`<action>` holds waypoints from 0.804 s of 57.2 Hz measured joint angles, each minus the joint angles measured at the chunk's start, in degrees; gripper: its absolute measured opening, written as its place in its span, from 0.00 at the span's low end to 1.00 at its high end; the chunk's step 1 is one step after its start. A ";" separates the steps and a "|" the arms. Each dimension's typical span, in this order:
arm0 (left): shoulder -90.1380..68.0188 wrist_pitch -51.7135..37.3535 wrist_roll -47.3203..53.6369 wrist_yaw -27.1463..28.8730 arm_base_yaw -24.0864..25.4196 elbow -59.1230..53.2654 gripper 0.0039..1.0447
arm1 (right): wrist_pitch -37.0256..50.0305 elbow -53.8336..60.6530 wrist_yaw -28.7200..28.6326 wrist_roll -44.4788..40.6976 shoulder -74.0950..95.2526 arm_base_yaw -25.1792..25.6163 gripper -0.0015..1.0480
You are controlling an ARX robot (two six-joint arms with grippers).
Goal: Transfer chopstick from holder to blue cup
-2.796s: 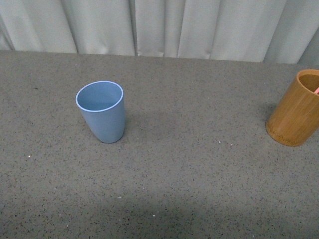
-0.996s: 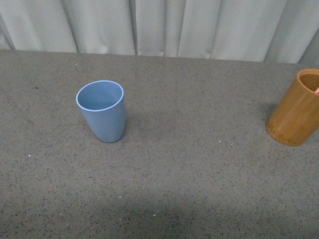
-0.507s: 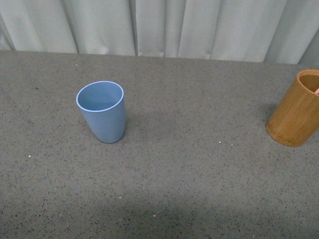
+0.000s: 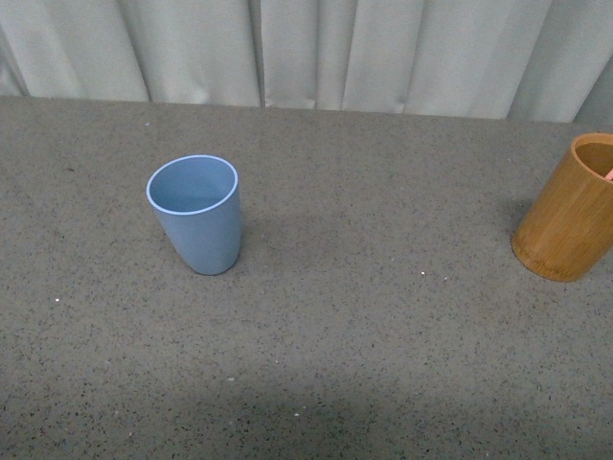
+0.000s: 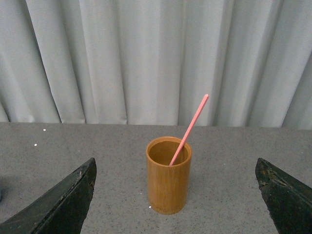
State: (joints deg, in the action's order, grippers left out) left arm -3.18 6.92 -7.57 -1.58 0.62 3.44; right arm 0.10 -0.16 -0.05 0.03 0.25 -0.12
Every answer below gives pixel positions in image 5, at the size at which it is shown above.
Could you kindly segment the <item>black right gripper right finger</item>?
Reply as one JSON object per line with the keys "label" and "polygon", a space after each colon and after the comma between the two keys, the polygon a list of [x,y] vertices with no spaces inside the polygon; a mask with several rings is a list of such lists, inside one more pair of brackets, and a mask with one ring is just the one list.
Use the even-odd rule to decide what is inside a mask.
{"label": "black right gripper right finger", "polygon": [[280,234],[312,232],[312,189],[259,158],[255,175],[270,217]]}

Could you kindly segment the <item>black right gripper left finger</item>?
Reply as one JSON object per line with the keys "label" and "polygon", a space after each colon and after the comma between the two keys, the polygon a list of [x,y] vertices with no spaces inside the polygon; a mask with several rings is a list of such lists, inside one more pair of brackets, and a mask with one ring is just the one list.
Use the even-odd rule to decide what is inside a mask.
{"label": "black right gripper left finger", "polygon": [[79,234],[97,176],[92,157],[32,204],[0,225],[2,234]]}

